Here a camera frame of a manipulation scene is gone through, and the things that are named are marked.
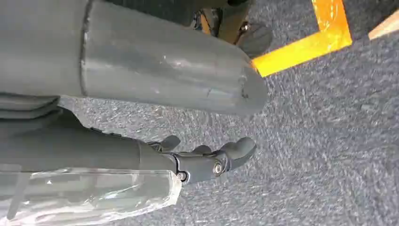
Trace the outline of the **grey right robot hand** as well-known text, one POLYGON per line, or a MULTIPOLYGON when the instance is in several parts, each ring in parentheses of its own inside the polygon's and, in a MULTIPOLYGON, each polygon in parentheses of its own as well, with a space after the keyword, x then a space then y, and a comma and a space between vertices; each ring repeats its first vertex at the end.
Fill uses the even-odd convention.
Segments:
POLYGON ((0 3, 0 162, 21 171, 170 170, 215 178, 255 153, 248 138, 174 152, 175 136, 143 142, 84 127, 60 96, 224 114, 261 111, 267 90, 238 47, 104 0, 0 3))

